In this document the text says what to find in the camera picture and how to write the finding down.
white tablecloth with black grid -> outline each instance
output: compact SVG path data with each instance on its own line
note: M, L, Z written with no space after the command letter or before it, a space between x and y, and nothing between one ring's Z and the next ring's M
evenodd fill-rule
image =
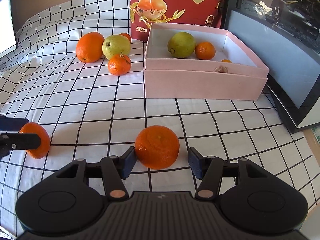
M77 158L99 162L121 155L150 125L169 127L179 137L177 161L166 170L137 162L124 184L133 190L193 194L195 179L187 148L236 162L247 157L300 190L313 208L320 198L320 168L302 132L290 134L270 94L257 101L145 98L146 42L132 41L131 71L111 75L105 58L84 64L76 58L79 38L98 31L107 37L130 33L130 0L73 0L30 18L18 31L19 48L0 59L1 114L38 122L51 137L40 160L15 151L0 161L0 224L22 233L16 199L30 187ZM102 180L89 185L103 194ZM234 186L223 179L220 193Z

green fruit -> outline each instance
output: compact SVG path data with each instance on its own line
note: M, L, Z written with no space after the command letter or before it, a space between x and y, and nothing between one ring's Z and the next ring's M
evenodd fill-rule
M196 40L186 32L176 33L168 42L168 51L172 56L183 58L189 57L196 48Z
M128 55L130 53L131 43L127 37L122 35L111 35L105 39L102 45L102 52L107 59L111 59L114 55Z

fruit stem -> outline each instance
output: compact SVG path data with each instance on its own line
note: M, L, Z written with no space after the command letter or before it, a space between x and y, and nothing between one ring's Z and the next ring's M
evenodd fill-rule
M124 58L124 60L126 61L127 65L130 64L129 61L127 61L127 59L123 56L122 51L120 52L120 57L123 57L123 58Z

red package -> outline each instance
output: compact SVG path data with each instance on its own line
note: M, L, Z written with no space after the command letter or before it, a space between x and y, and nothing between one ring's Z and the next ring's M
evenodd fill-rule
M223 0L131 0L131 36L147 41L151 23L170 22L220 27Z

open pink box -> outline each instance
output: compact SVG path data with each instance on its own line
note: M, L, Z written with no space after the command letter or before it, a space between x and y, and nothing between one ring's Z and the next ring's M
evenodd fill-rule
M209 41L216 49L212 60L174 58L167 43L185 31L196 42ZM221 62L229 59L233 63ZM226 66L228 73L217 73ZM267 82L269 69L242 41L218 28L156 23L151 25L145 60L144 82L147 98L207 98L257 100Z

